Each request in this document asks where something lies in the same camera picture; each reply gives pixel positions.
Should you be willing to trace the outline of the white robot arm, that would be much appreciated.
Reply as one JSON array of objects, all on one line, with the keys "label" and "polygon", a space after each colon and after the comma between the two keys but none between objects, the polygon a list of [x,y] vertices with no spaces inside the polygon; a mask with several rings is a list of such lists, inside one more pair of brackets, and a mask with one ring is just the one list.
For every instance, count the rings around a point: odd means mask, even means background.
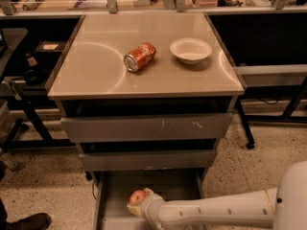
[{"label": "white robot arm", "polygon": [[307,162],[290,166],[273,189],[166,201],[146,188],[131,195],[127,208],[153,230],[192,230],[201,224],[307,230]]}]

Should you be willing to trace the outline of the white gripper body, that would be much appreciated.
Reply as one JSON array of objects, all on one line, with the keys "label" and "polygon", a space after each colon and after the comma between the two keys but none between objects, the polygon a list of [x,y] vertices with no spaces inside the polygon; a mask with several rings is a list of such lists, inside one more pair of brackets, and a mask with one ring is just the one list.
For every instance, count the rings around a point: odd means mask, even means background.
[{"label": "white gripper body", "polygon": [[157,194],[146,195],[141,202],[141,217],[152,227],[153,230],[166,230],[159,219],[158,213],[165,200]]}]

